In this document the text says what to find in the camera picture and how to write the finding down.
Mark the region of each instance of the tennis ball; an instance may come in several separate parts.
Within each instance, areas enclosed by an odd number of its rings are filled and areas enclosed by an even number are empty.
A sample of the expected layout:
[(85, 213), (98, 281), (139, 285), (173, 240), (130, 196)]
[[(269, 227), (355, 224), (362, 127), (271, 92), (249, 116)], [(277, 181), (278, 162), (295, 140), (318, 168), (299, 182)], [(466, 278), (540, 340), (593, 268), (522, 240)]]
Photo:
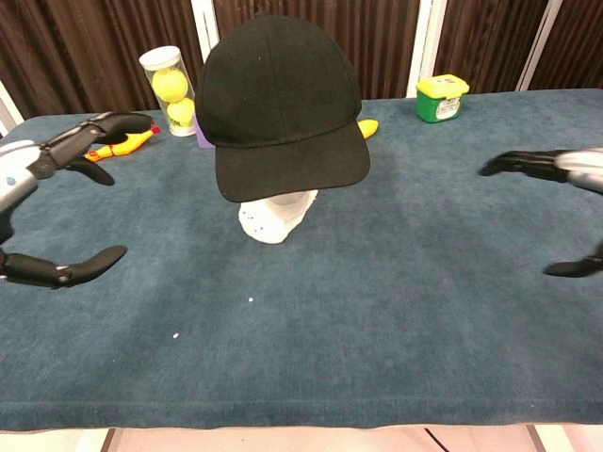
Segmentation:
[(153, 74), (153, 91), (163, 102), (178, 102), (187, 95), (188, 81), (177, 69), (162, 69)]
[(168, 118), (174, 124), (181, 127), (190, 127), (192, 125), (192, 116), (195, 113), (195, 103), (188, 97), (182, 101), (174, 102), (168, 105)]

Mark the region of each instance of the black cable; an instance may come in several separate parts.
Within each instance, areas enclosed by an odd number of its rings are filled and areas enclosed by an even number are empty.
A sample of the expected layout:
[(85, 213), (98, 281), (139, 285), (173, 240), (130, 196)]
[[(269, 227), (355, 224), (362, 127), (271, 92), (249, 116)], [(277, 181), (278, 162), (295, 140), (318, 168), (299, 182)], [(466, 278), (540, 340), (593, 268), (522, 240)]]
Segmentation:
[(449, 450), (448, 450), (448, 449), (447, 449), (447, 448), (446, 448), (446, 447), (445, 447), (445, 446), (444, 446), (442, 443), (440, 443), (440, 440), (438, 440), (438, 439), (435, 437), (435, 435), (432, 433), (432, 431), (431, 431), (431, 430), (429, 430), (428, 428), (425, 428), (425, 431), (427, 431), (427, 434), (428, 434), (428, 435), (430, 435), (430, 436), (432, 437), (432, 439), (435, 441), (435, 443), (436, 443), (437, 445), (439, 445), (439, 446), (442, 448), (442, 450), (443, 450), (444, 452), (450, 452), (450, 451), (449, 451)]

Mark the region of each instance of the robotic hand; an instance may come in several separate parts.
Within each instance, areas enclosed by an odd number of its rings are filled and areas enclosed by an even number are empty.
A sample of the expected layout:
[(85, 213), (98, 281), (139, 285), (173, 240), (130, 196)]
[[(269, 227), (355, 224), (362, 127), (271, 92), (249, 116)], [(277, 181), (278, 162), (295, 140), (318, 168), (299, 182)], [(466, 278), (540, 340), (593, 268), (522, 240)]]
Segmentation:
[[(480, 170), (481, 176), (500, 172), (523, 172), (529, 177), (570, 183), (603, 195), (603, 147), (577, 151), (511, 151), (493, 158)], [(603, 242), (595, 252), (576, 262), (558, 262), (544, 273), (565, 278), (583, 278), (603, 270)]]
[[(152, 119), (138, 113), (103, 113), (83, 121), (45, 143), (19, 141), (0, 148), (0, 246), (12, 237), (12, 212), (37, 188), (38, 179), (51, 177), (56, 170), (78, 171), (92, 181), (115, 184), (101, 167), (84, 158), (92, 143), (117, 144), (126, 134), (151, 128)], [(0, 249), (0, 279), (11, 283), (46, 286), (53, 289), (87, 283), (105, 273), (126, 252), (118, 245), (100, 251), (88, 261), (67, 266), (24, 254), (8, 254)]]

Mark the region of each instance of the black baseball cap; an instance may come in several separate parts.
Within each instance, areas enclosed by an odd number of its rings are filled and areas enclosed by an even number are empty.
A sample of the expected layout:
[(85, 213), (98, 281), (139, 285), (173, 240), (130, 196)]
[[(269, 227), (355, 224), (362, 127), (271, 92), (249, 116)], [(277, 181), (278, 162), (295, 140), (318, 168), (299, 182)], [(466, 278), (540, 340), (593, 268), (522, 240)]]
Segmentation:
[(368, 174), (354, 68), (304, 20), (264, 14), (223, 38), (207, 59), (195, 111), (216, 146), (224, 198), (250, 202), (351, 186)]

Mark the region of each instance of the yellow lid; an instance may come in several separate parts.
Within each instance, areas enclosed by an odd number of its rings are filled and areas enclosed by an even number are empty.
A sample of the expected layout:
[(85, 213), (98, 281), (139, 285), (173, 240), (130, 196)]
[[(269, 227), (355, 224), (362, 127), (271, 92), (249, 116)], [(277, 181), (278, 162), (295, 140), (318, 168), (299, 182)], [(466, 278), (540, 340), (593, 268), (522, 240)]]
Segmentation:
[(420, 80), (416, 89), (432, 99), (454, 99), (468, 92), (469, 86), (459, 77), (447, 73)]

